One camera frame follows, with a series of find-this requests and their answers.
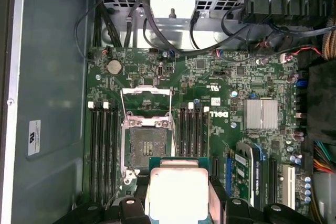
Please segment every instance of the pcie slot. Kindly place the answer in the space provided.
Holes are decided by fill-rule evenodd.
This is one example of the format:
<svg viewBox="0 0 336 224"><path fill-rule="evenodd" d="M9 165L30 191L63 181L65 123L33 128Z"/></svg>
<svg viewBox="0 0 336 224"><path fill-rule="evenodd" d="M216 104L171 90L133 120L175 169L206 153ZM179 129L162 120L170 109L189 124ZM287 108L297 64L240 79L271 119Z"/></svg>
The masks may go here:
<svg viewBox="0 0 336 224"><path fill-rule="evenodd" d="M179 138L180 138L180 142L179 142L179 153L180 153L180 156L184 156L184 128L185 128L185 117L186 117L186 114L185 114L185 109L184 107L181 106L180 108L180 125L179 125Z"/></svg>
<svg viewBox="0 0 336 224"><path fill-rule="evenodd" d="M231 173L232 173L232 159L226 158L226 173L225 173L225 190L226 193L231 197Z"/></svg>
<svg viewBox="0 0 336 224"><path fill-rule="evenodd" d="M282 203L295 210L295 167L283 165Z"/></svg>
<svg viewBox="0 0 336 224"><path fill-rule="evenodd" d="M116 104L112 104L111 110L111 145L112 145L112 153L109 164L111 165L111 194L114 194L114 190L117 186L117 151L118 151L118 124L119 124L119 116L118 116L118 106Z"/></svg>
<svg viewBox="0 0 336 224"><path fill-rule="evenodd" d="M111 148L111 112L105 112L104 124L104 184L103 184L103 202L109 200L109 187L110 187L110 148Z"/></svg>
<svg viewBox="0 0 336 224"><path fill-rule="evenodd" d="M214 157L212 159L212 175L218 177L219 176L219 158Z"/></svg>
<svg viewBox="0 0 336 224"><path fill-rule="evenodd" d="M187 157L192 156L192 141L193 141L193 110L188 110L187 112L187 122L186 122L186 152Z"/></svg>
<svg viewBox="0 0 336 224"><path fill-rule="evenodd" d="M274 158L269 159L268 166L268 203L277 202L278 197L278 162Z"/></svg>
<svg viewBox="0 0 336 224"><path fill-rule="evenodd" d="M104 132L104 112L97 112L96 127L96 202L101 200L101 183L102 183L102 139Z"/></svg>
<svg viewBox="0 0 336 224"><path fill-rule="evenodd" d="M91 112L91 153L90 153L90 199L95 201L95 165L96 165L96 125L97 111Z"/></svg>

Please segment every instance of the ram slot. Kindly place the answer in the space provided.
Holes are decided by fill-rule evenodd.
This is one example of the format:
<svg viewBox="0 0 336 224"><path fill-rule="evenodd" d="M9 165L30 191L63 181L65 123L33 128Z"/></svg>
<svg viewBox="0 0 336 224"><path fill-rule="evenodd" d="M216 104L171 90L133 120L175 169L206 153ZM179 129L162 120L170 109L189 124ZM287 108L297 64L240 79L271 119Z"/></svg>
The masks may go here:
<svg viewBox="0 0 336 224"><path fill-rule="evenodd" d="M192 134L192 148L191 148L191 157L198 157L198 128L197 128L197 123L198 123L198 112L197 109L194 108L192 110L192 124L193 124L193 134Z"/></svg>
<svg viewBox="0 0 336 224"><path fill-rule="evenodd" d="M204 139L203 139L203 135L204 135L204 132L203 132L203 111L202 111L202 107L197 107L195 109L195 117L194 117L194 120L195 120L195 125L196 125L196 132L195 132L195 146L196 148L194 148L194 156L196 157L202 157L203 156L203 151L204 151Z"/></svg>
<svg viewBox="0 0 336 224"><path fill-rule="evenodd" d="M111 194L114 194L117 186L117 152L118 152L118 128L119 128L119 116L118 106L113 105L111 112L111 159L110 159L110 171L111 171Z"/></svg>
<svg viewBox="0 0 336 224"><path fill-rule="evenodd" d="M97 111L91 112L91 148L90 148L90 199L95 200L95 164L96 164L96 129L97 129Z"/></svg>
<svg viewBox="0 0 336 224"><path fill-rule="evenodd" d="M96 185L96 190L97 190L97 195L96 195L96 202L101 201L101 184L102 184L102 141L103 141L103 134L104 134L104 112L99 111L98 112L98 118L99 121L97 123L97 143L96 143L96 153L97 153L97 158L96 158L96 163L97 163L97 185Z"/></svg>
<svg viewBox="0 0 336 224"><path fill-rule="evenodd" d="M105 124L104 124L104 162L103 162L103 203L109 200L109 180L110 180L110 147L111 147L111 112L105 112Z"/></svg>
<svg viewBox="0 0 336 224"><path fill-rule="evenodd" d="M193 141L193 110L187 112L186 122L186 157L192 156L192 141Z"/></svg>
<svg viewBox="0 0 336 224"><path fill-rule="evenodd" d="M278 197L278 162L274 158L269 159L268 167L268 204L277 202Z"/></svg>
<svg viewBox="0 0 336 224"><path fill-rule="evenodd" d="M180 142L179 142L179 153L180 156L184 156L184 128L185 128L185 108L184 107L180 107L180 125L179 125L179 138L180 138Z"/></svg>

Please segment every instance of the heatsink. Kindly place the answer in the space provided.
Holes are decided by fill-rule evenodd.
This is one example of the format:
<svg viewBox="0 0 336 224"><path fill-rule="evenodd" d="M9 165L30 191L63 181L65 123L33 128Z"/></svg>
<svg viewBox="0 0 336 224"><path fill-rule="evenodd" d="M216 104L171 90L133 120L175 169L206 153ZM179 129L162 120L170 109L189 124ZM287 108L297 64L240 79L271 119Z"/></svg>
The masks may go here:
<svg viewBox="0 0 336 224"><path fill-rule="evenodd" d="M278 128L277 100L245 100L245 129L275 130Z"/></svg>

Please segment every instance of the green circuit board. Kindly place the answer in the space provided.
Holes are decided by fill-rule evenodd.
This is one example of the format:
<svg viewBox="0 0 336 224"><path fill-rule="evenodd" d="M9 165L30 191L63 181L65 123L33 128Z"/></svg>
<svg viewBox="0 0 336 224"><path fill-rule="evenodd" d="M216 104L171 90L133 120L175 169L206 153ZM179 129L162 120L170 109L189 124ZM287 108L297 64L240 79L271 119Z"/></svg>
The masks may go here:
<svg viewBox="0 0 336 224"><path fill-rule="evenodd" d="M244 63L234 63L224 61L212 52L198 57L176 55L166 58L162 56L162 52L149 51L148 49L114 48L107 55L101 56L103 50L103 48L93 48L91 51L92 55L100 58L96 63L88 64L87 103L113 101L114 109L111 112L112 117L108 118L108 116L102 115L100 124L95 119L96 114L93 114L90 108L86 111L83 175L86 201L97 200L106 203L119 185L120 125L124 120L120 92L122 88L136 88L146 85L171 90L171 115L175 123L176 155L209 156L211 160L216 159L216 169L213 169L212 172L216 173L226 188L228 188L226 185L227 154L231 149L235 149L237 142L255 143L260 146L267 159L272 157L277 160L279 174L281 173L281 164L289 162L286 148L292 146L299 150L299 143L292 140L296 123L296 88L287 82L288 76L296 71L295 59L285 65L281 64L278 58L269 59L267 62L251 59ZM248 58L248 53L225 51L222 57L243 60ZM112 60L117 63L110 68L113 74L108 70ZM166 95L141 93L139 95L124 95L123 98L126 111L133 114L164 116L169 111L169 97ZM248 99L277 100L278 127L262 131L246 129L244 101ZM194 150L191 151L186 148L187 143L180 145L180 139L189 134L185 131L188 131L188 127L192 128L191 125L181 121L182 110L185 110L190 104L194 104L195 108L199 106L202 110L198 121L200 125L197 127L201 139L201 143L198 142L200 147L194 147ZM103 133L105 128L102 128L105 123L110 127L108 130L113 129L113 133L109 133L107 136ZM98 139L99 134L103 139L102 142L93 144L92 139ZM130 132L126 137L126 142L132 144L130 138L132 135L138 137L136 134L137 132ZM145 143L144 149L148 150L150 144L149 142ZM150 156L153 153L148 152L143 155ZM125 159L129 164L135 162L145 164L145 161L133 158L133 154L126 154ZM93 175L93 170L100 172ZM235 168L231 172L236 174L238 171ZM244 188L239 195L248 195L248 192L245 192L248 188L244 186L244 183L249 181L248 178L245 178L243 182L236 180L235 177L232 180L230 185L232 192ZM132 195L134 189L135 182L133 181L119 194L120 196ZM277 186L277 190L279 192L277 201L281 202L281 184ZM307 205L298 201L298 211L306 213L307 209Z"/></svg>

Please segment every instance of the capacitor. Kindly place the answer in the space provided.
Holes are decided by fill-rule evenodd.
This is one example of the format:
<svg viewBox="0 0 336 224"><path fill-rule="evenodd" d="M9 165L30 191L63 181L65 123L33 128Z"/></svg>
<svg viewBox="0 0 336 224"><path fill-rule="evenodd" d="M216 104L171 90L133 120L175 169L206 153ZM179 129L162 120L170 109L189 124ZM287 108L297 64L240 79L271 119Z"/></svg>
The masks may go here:
<svg viewBox="0 0 336 224"><path fill-rule="evenodd" d="M297 73L292 73L288 76L287 82L288 83L295 83L298 79L299 75Z"/></svg>
<svg viewBox="0 0 336 224"><path fill-rule="evenodd" d="M296 158L295 161L294 161L294 163L297 164L297 165L301 165L301 159Z"/></svg>
<svg viewBox="0 0 336 224"><path fill-rule="evenodd" d="M294 137L294 140L297 141L297 142L303 142L304 141L304 137L303 136L295 136Z"/></svg>
<svg viewBox="0 0 336 224"><path fill-rule="evenodd" d="M237 96L238 96L238 92L237 91L232 91L231 94L230 94L231 98L235 98Z"/></svg>
<svg viewBox="0 0 336 224"><path fill-rule="evenodd" d="M301 176L301 180L303 180L306 183L310 183L311 182L311 178L309 176L306 176L306 175L302 175Z"/></svg>
<svg viewBox="0 0 336 224"><path fill-rule="evenodd" d="M307 190L307 189L301 189L300 191L303 195L306 195L306 196L310 196L311 195L311 191L310 190Z"/></svg>
<svg viewBox="0 0 336 224"><path fill-rule="evenodd" d="M310 190L311 189L311 185L309 183L305 183L305 182L301 182L301 187L303 187L304 189Z"/></svg>
<svg viewBox="0 0 336 224"><path fill-rule="evenodd" d="M168 52L166 52L166 51L162 52L162 57L163 58L168 58Z"/></svg>
<svg viewBox="0 0 336 224"><path fill-rule="evenodd" d="M294 136L305 136L304 132L302 131L294 131Z"/></svg>
<svg viewBox="0 0 336 224"><path fill-rule="evenodd" d="M306 88L308 86L307 80L298 80L295 84L297 88Z"/></svg>
<svg viewBox="0 0 336 224"><path fill-rule="evenodd" d="M311 198L306 195L300 195L300 199L303 200L305 203L311 202Z"/></svg>
<svg viewBox="0 0 336 224"><path fill-rule="evenodd" d="M302 158L302 154L299 153L299 152L294 152L293 155L294 155L296 158L299 158L299 159Z"/></svg>
<svg viewBox="0 0 336 224"><path fill-rule="evenodd" d="M288 155L287 159L291 162L295 162L295 156L293 156L293 155Z"/></svg>
<svg viewBox="0 0 336 224"><path fill-rule="evenodd" d="M294 147L293 146L288 146L287 147L287 152L293 152L294 151Z"/></svg>

